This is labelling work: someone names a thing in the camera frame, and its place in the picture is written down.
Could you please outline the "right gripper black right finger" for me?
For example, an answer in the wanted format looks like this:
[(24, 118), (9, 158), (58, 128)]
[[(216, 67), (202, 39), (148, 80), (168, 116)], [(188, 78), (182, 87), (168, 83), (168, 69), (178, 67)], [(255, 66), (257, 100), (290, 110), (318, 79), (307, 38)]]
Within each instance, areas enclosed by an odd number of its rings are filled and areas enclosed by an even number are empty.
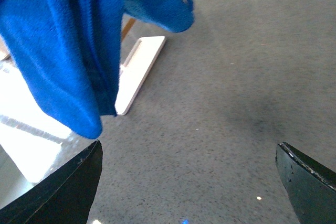
[(299, 222), (335, 223), (335, 172), (286, 142), (275, 160)]

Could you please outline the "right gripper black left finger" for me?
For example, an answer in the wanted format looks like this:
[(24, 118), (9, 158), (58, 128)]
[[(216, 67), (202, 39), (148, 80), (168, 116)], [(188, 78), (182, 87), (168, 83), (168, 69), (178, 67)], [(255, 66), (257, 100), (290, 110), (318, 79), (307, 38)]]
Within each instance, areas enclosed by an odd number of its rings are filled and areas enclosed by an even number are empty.
[(102, 172), (94, 141), (31, 190), (1, 209), (1, 223), (86, 223)]

